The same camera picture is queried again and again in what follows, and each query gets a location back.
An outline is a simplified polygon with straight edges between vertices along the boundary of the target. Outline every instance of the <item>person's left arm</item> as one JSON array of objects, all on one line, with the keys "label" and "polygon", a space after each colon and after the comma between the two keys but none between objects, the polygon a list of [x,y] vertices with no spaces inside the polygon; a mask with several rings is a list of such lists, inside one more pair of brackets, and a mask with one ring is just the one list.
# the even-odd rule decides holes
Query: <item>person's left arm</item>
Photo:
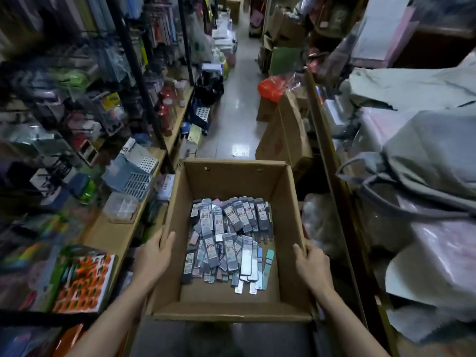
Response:
[{"label": "person's left arm", "polygon": [[159,250],[160,229],[136,257],[134,275],[127,289],[106,309],[66,357],[114,357],[147,294],[167,269],[175,240],[171,232]]}]

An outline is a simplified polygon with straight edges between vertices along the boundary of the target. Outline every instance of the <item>aisle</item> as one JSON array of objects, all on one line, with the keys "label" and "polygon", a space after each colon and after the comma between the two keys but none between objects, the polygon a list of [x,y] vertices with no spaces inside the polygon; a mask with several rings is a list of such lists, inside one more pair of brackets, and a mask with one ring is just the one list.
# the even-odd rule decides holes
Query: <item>aisle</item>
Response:
[{"label": "aisle", "polygon": [[266,123],[257,122],[259,94],[262,80],[255,59],[259,53],[259,39],[248,37],[249,14],[240,8],[237,34],[238,49],[235,68],[225,81],[225,94],[217,105],[214,119],[203,137],[197,157],[212,159],[254,159],[255,150]]}]

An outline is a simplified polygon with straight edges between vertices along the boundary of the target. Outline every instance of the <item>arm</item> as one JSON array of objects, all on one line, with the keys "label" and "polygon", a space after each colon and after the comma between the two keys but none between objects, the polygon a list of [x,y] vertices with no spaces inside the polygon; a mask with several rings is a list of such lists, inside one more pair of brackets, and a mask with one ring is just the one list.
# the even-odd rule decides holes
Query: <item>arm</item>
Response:
[{"label": "arm", "polygon": [[306,246],[307,257],[297,244],[294,245],[297,271],[319,305],[332,318],[346,355],[348,357],[389,357],[389,354],[334,290],[329,257],[310,242],[307,242]]},{"label": "arm", "polygon": [[161,237],[162,229],[141,247],[130,285],[75,344],[67,357],[116,355],[147,294],[169,265],[175,232],[170,233],[163,250],[158,247]]}]

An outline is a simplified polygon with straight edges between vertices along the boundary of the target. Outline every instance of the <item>person's left hand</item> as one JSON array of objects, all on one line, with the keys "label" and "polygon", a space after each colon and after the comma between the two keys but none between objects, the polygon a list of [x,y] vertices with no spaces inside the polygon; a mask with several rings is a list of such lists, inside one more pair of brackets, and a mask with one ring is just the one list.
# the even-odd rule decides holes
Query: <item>person's left hand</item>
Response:
[{"label": "person's left hand", "polygon": [[161,238],[162,228],[140,247],[134,262],[132,281],[136,286],[144,287],[147,291],[154,287],[169,266],[175,232],[170,232],[162,250],[158,247]]}]

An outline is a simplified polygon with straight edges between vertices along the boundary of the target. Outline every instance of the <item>orange plastic bag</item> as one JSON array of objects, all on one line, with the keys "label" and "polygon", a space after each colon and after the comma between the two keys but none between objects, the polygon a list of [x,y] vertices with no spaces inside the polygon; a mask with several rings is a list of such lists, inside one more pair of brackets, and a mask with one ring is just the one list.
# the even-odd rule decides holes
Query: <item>orange plastic bag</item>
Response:
[{"label": "orange plastic bag", "polygon": [[293,73],[268,77],[258,84],[259,95],[275,103],[279,101],[286,89],[294,89],[301,82],[301,74]]}]

